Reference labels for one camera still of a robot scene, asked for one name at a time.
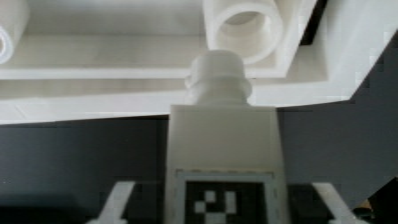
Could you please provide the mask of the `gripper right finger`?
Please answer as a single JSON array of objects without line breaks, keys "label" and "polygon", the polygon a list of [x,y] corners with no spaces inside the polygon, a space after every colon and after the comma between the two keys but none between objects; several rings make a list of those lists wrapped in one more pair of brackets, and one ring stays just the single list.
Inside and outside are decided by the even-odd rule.
[{"label": "gripper right finger", "polygon": [[326,182],[287,185],[287,224],[369,224],[344,203],[335,187]]}]

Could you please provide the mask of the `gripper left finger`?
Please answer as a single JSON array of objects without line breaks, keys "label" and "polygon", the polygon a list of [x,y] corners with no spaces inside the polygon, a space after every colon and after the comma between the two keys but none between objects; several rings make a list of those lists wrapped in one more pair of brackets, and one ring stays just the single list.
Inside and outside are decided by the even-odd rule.
[{"label": "gripper left finger", "polygon": [[163,183],[159,181],[117,181],[103,207],[85,224],[161,224]]}]

